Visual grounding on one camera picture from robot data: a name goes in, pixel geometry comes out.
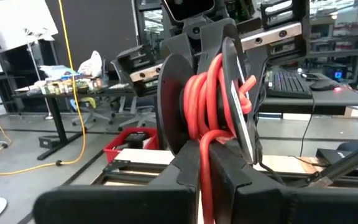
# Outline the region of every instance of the desk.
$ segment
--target desk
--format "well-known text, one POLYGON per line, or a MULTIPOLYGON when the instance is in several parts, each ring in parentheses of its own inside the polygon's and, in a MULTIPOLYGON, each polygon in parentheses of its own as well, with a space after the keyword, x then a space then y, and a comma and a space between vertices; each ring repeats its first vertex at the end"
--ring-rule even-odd
MULTIPOLYGON (((323 74, 315 75, 327 79, 323 74)), ((312 91, 316 103, 314 114, 343 115, 347 106, 358 106, 358 94, 342 87, 339 91, 312 91)), ((266 97, 260 112, 268 113, 305 113, 310 114, 312 99, 266 97)))
MULTIPOLYGON (((87 93, 87 94, 77 94, 78 99, 82 98, 82 97, 97 97, 97 96, 116 96, 116 97, 120 97, 120 96, 134 96, 134 92, 132 90, 108 90, 108 89, 104 89, 104 90, 99 90, 98 92, 95 93, 87 93)), ((47 99, 47 103, 49 105, 49 109, 50 112, 53 116, 53 121, 55 123, 55 127, 57 130, 57 134, 58 134, 58 138, 59 138, 59 143, 53 147, 52 149, 47 150, 46 152, 44 152, 43 154, 41 154, 40 156, 37 157, 38 160, 44 160, 46 159, 48 156, 52 155, 53 153, 59 151, 61 148, 65 147, 67 144, 71 143, 72 141, 76 140, 77 138, 79 138, 80 136, 82 136, 82 131, 75 133, 73 136, 71 137, 67 137, 66 135, 66 131, 63 125, 63 121, 62 121, 62 117, 60 116, 60 111, 58 108, 58 104, 57 104, 57 98, 74 98, 74 95, 72 93, 70 94, 61 94, 61 95, 30 95, 27 96, 26 93, 17 93, 15 95, 13 95, 12 97, 14 98, 46 98, 47 99)))

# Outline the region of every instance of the red cable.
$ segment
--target red cable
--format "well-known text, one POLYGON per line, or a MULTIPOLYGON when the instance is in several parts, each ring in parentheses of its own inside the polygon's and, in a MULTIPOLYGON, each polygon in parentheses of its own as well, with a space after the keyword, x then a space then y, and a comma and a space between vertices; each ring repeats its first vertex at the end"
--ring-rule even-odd
MULTIPOLYGON (((200 139, 201 154, 201 200, 203 203, 203 216, 205 224, 213 224, 213 199, 211 176, 209 169, 209 144, 215 139, 225 141, 236 136, 231 111, 226 95, 226 86, 224 84, 224 74, 222 67, 222 54, 218 54, 207 72, 199 75, 193 75, 186 83, 184 93, 184 111, 188 125, 188 132, 191 139, 200 139), (221 87, 223 96, 224 117, 229 131, 219 129, 216 87, 217 81, 221 87), (208 125, 205 123, 205 109, 207 111, 208 125)), ((251 76, 239 89, 239 100, 243 114, 251 111, 251 102, 245 94, 255 85, 256 78, 251 76)))

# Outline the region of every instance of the red crate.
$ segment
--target red crate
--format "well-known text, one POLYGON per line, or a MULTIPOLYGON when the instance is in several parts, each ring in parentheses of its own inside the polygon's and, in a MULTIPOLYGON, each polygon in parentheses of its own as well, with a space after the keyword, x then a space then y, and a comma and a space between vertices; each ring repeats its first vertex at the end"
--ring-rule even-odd
POLYGON ((144 149, 159 149, 157 128, 126 128, 125 130, 121 131, 121 133, 119 133, 119 135, 114 138, 106 147, 104 147, 103 151, 106 153, 108 163, 113 161, 114 158, 116 158, 116 156, 121 152, 121 150, 115 150, 113 148, 124 144, 124 140, 126 137, 128 137, 128 135, 138 131, 148 133, 151 138, 150 141, 145 145, 144 149))

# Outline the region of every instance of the white label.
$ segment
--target white label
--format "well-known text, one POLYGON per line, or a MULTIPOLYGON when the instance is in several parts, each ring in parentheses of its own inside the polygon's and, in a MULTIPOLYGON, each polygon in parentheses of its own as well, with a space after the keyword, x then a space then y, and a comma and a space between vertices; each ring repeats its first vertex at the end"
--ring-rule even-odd
POLYGON ((241 69, 241 64, 240 64, 240 60, 239 57, 237 57, 237 67, 239 68, 240 74, 241 74, 241 81, 243 83, 246 82, 245 78, 244 78, 244 74, 242 73, 242 69, 241 69))
POLYGON ((251 155, 252 162, 254 162, 254 150, 252 149, 252 144, 251 144, 251 141, 249 139, 249 134, 248 134, 246 121, 244 120, 244 115, 242 114, 241 104, 240 104, 239 98, 237 96, 237 90, 236 90, 236 87, 234 86, 233 81, 231 82, 231 95, 234 98, 237 113, 238 113, 238 116, 240 117, 241 127, 242 127, 242 130, 244 132, 244 136, 246 137, 246 142, 247 142, 247 147, 248 147, 249 154, 251 155))
MULTIPOLYGON (((244 74, 242 72, 242 69, 241 69, 241 64, 240 64, 240 60, 239 60, 239 57, 237 57, 237 67, 239 68, 239 71, 240 71, 240 74, 241 74, 241 81, 243 83, 246 82, 246 79, 244 78, 244 74)), ((248 92, 246 92, 246 97, 249 99, 249 94, 248 92)))

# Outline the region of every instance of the blue light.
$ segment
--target blue light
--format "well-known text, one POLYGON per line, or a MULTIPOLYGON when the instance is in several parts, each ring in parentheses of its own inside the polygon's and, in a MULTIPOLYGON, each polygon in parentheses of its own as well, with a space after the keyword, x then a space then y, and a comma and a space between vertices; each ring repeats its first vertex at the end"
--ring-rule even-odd
POLYGON ((342 78, 342 72, 335 72, 335 78, 342 78))

